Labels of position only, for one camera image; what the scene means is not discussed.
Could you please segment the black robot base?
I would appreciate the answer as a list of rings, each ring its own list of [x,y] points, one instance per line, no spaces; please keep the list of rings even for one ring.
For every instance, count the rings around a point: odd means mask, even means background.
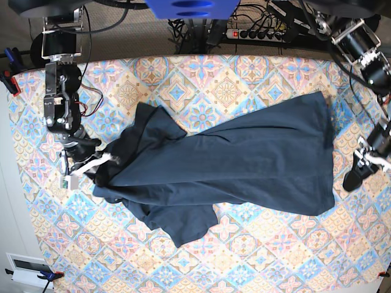
[[[8,0],[8,6],[19,16],[39,18],[73,12],[89,0]]]
[[[315,10],[345,18],[369,18],[375,14],[390,18],[390,0],[309,0]]]

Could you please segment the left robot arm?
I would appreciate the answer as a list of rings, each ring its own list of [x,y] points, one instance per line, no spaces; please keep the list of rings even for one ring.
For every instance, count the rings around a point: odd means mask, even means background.
[[[339,18],[314,12],[317,28],[327,35],[327,48],[334,62],[349,79],[370,89],[381,108],[390,101],[390,63],[379,50],[380,39],[365,20]],[[358,189],[378,171],[390,170],[390,117],[384,114],[367,138],[359,137],[353,165],[343,179],[347,192]]]

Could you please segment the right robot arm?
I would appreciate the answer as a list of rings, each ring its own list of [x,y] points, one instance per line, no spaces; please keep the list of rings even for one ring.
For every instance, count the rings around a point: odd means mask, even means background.
[[[100,139],[92,139],[81,124],[87,115],[87,106],[80,102],[78,90],[86,70],[81,70],[75,58],[81,56],[78,37],[83,32],[84,6],[59,16],[43,19],[42,59],[45,65],[45,95],[43,120],[49,132],[57,135],[61,144],[60,172],[63,176],[94,174],[99,166],[120,159],[111,153],[99,151]]]

